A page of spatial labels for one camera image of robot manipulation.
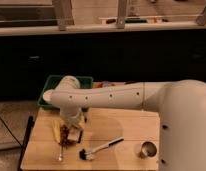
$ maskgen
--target brush handle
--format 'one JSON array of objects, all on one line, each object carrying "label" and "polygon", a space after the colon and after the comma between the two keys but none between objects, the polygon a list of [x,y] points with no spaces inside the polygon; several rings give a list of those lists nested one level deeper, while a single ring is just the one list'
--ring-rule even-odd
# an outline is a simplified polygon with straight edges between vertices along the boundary
[{"label": "brush handle", "polygon": [[102,150],[102,149],[104,149],[104,148],[108,148],[108,147],[110,147],[110,146],[112,146],[112,145],[115,145],[115,144],[117,144],[117,143],[119,143],[119,142],[121,142],[121,141],[123,141],[123,140],[124,140],[123,137],[116,138],[116,139],[114,139],[114,140],[112,140],[112,141],[110,141],[110,142],[108,142],[108,143],[105,143],[105,144],[103,144],[103,145],[100,145],[100,146],[98,146],[98,147],[93,148],[93,149],[92,149],[92,153],[95,153],[95,152],[97,152],[97,151],[99,151],[99,150]]}]

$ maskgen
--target brush bristles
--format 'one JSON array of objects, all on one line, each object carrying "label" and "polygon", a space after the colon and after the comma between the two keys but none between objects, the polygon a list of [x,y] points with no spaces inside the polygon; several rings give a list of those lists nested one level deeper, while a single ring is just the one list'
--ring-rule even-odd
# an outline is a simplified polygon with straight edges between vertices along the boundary
[{"label": "brush bristles", "polygon": [[80,155],[80,158],[81,158],[82,160],[86,160],[86,152],[85,152],[85,149],[82,149],[82,150],[80,151],[79,155]]},{"label": "brush bristles", "polygon": [[91,154],[90,152],[87,152],[85,149],[82,149],[79,152],[79,155],[82,160],[93,160],[94,159],[94,155]]}]

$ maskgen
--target brush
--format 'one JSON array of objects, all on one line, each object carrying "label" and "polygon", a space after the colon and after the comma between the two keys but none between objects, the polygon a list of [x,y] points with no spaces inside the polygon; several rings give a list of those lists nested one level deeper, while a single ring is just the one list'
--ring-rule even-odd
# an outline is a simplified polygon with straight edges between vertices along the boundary
[{"label": "brush", "polygon": [[121,141],[123,141],[124,138],[123,137],[119,137],[119,138],[116,138],[108,143],[105,143],[105,144],[102,144],[98,147],[95,147],[95,148],[92,148],[92,149],[88,149],[88,150],[85,150],[85,149],[82,149],[80,152],[79,152],[79,156],[82,160],[93,160],[94,159],[94,153],[102,150],[102,149],[105,149],[105,148],[108,148],[112,145],[115,145]]}]

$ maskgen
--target small metal cup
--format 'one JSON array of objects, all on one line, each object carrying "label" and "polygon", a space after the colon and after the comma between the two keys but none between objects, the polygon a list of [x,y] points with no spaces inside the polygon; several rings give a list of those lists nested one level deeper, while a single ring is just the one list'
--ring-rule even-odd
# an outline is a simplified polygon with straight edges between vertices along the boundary
[{"label": "small metal cup", "polygon": [[139,157],[145,159],[147,157],[154,157],[157,154],[157,148],[154,143],[146,141],[142,144]]}]

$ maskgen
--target metal pole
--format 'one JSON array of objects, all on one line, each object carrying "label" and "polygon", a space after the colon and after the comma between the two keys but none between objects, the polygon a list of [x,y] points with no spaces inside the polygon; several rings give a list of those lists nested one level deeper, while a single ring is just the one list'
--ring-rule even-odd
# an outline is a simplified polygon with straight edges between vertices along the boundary
[{"label": "metal pole", "polygon": [[65,31],[67,25],[74,25],[71,0],[52,0],[52,4],[60,31]]},{"label": "metal pole", "polygon": [[201,15],[197,17],[196,23],[197,23],[199,26],[204,26],[204,25],[206,25],[206,6],[205,6],[203,12],[201,13]]},{"label": "metal pole", "polygon": [[127,10],[127,0],[119,0],[117,23],[116,23],[118,29],[125,28],[126,10]]}]

